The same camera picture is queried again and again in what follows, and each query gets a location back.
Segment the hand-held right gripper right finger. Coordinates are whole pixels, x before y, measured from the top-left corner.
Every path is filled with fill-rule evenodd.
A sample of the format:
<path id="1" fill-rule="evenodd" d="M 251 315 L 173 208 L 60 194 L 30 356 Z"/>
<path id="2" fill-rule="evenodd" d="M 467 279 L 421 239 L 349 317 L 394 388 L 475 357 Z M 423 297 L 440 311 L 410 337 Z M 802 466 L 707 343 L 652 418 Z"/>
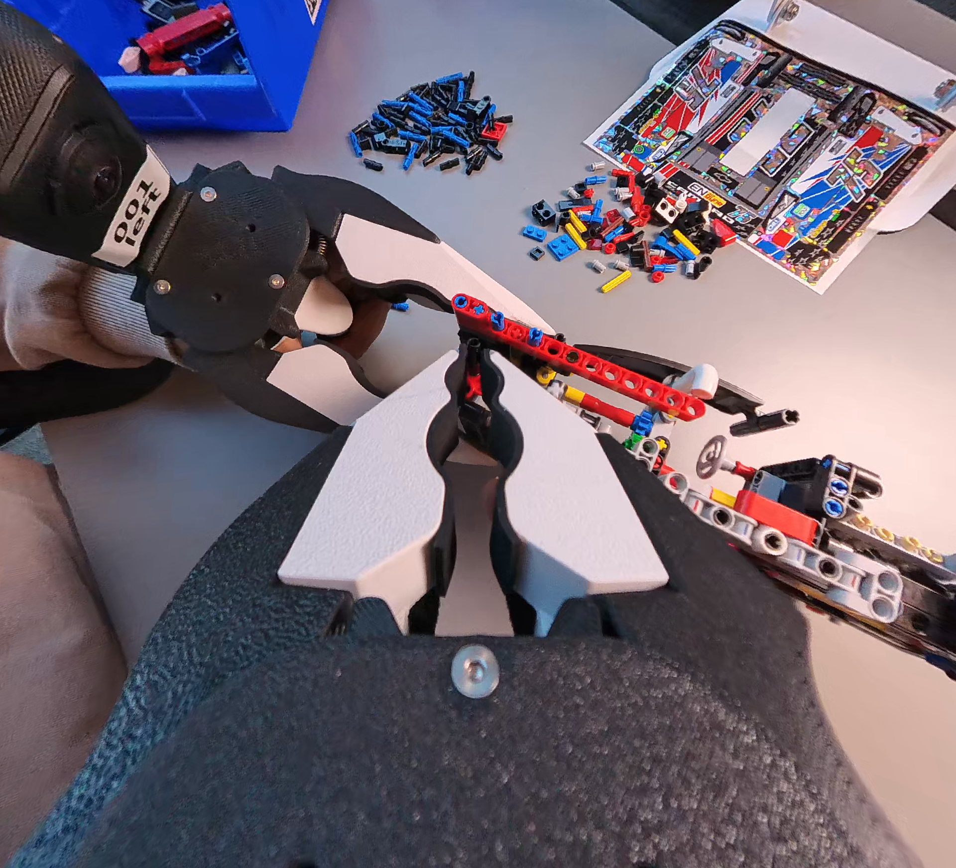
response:
<path id="1" fill-rule="evenodd" d="M 513 633 L 547 635 L 570 599 L 663 587 L 668 575 L 596 433 L 497 351 L 484 352 L 487 449 L 501 467 L 491 563 Z"/>

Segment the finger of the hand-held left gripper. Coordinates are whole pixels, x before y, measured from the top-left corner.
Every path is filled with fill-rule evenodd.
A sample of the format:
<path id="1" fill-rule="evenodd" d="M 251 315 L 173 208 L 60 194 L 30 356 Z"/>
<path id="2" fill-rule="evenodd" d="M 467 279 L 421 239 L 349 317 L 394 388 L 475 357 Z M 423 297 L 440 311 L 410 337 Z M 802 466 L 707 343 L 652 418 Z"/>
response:
<path id="1" fill-rule="evenodd" d="M 447 311 L 457 295 L 467 294 L 510 320 L 555 335 L 540 314 L 443 241 L 345 215 L 335 245 L 348 276 L 368 289 L 423 297 Z"/>
<path id="2" fill-rule="evenodd" d="M 338 347 L 305 347 L 278 356 L 267 378 L 265 417 L 300 429 L 350 427 L 388 395 Z"/>

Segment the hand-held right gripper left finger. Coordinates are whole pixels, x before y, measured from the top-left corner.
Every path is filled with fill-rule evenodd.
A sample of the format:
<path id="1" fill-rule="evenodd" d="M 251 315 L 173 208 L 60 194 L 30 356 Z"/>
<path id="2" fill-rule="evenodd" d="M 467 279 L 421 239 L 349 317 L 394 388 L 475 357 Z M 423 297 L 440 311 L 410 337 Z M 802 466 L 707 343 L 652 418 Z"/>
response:
<path id="1" fill-rule="evenodd" d="M 401 633 L 448 585 L 453 513 L 440 469 L 458 443 L 459 351 L 355 421 L 277 572 L 284 584 L 380 599 Z"/>

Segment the lego car model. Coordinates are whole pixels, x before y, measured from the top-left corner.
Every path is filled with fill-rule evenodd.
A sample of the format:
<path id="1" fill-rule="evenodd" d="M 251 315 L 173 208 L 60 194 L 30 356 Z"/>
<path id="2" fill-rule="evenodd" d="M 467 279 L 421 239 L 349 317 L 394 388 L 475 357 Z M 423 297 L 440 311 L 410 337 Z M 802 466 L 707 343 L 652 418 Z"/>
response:
<path id="1" fill-rule="evenodd" d="M 699 492 L 668 464 L 677 422 L 703 418 L 712 406 L 742 419 L 743 437 L 788 428 L 794 409 L 763 413 L 762 400 L 719 379 L 702 364 L 689 368 L 637 351 L 568 344 L 564 336 L 510 320 L 467 294 L 451 303 L 464 342 L 483 344 L 481 380 L 466 364 L 459 416 L 464 436 L 488 455 L 490 412 L 484 403 L 484 352 L 497 351 L 596 433 L 625 484 L 637 468 L 658 479 L 695 518 L 721 535 L 795 599 L 918 656 L 954 678 L 954 553 L 874 523 L 864 503 L 883 493 L 878 473 L 827 454 L 751 468 L 728 455 L 717 435 L 702 448 L 695 475 L 740 479 L 736 493 Z"/>

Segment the person's left forearm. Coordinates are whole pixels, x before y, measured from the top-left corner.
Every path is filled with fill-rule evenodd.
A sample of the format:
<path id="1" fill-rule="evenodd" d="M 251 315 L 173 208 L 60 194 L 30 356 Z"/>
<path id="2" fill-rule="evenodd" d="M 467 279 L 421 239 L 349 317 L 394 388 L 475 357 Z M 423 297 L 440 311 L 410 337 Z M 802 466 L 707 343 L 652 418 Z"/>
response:
<path id="1" fill-rule="evenodd" d="M 181 364 L 154 334 L 135 277 L 1 241 L 1 370 L 38 370 L 71 360 L 106 369 L 151 360 Z"/>

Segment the pile of black blue pins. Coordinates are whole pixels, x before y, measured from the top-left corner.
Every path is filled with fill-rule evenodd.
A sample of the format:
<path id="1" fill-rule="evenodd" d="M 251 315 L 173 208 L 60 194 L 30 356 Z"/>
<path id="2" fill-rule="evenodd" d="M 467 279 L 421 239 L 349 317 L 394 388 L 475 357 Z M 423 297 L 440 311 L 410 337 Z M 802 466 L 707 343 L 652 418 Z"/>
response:
<path id="1" fill-rule="evenodd" d="M 481 93 L 469 70 L 379 101 L 348 131 L 347 140 L 368 170 L 382 171 L 383 158 L 394 156 L 403 172 L 419 166 L 470 177 L 503 159 L 501 145 L 513 122 L 512 115 L 501 113 L 492 97 Z"/>

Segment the pile of mixed coloured pieces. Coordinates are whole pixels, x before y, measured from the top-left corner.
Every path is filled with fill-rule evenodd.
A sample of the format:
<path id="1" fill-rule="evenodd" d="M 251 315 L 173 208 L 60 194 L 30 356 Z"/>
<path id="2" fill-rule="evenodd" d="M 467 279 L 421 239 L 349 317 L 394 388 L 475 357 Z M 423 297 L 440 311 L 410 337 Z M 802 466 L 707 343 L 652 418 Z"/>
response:
<path id="1" fill-rule="evenodd" d="M 742 238 L 709 193 L 671 190 L 657 174 L 604 161 L 556 200 L 530 205 L 518 236 L 529 259 L 580 265 L 604 296 L 634 280 L 697 280 Z"/>

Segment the holographic sticker sheet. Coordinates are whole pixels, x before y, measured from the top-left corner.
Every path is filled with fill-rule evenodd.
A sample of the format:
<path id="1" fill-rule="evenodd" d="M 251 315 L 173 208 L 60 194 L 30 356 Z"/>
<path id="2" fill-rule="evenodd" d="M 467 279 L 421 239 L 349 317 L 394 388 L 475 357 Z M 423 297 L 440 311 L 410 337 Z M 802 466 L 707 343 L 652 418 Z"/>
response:
<path id="1" fill-rule="evenodd" d="M 678 46 L 584 144 L 823 294 L 954 124 L 738 21 Z"/>

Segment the white metal book stand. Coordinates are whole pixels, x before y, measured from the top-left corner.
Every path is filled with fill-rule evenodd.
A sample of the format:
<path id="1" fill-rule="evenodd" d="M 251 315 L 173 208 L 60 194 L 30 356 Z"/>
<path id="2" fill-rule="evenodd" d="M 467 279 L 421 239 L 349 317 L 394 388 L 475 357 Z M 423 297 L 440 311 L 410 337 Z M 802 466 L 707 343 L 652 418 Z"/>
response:
<path id="1" fill-rule="evenodd" d="M 724 18 L 765 33 L 768 38 L 832 68 L 913 100 L 954 124 L 953 73 L 812 2 L 740 0 L 704 30 Z M 678 46 L 658 61 L 650 73 Z M 944 162 L 936 170 L 883 212 L 882 227 L 876 235 L 882 231 L 905 229 L 923 217 L 947 193 L 954 184 L 954 149 L 941 158 Z"/>

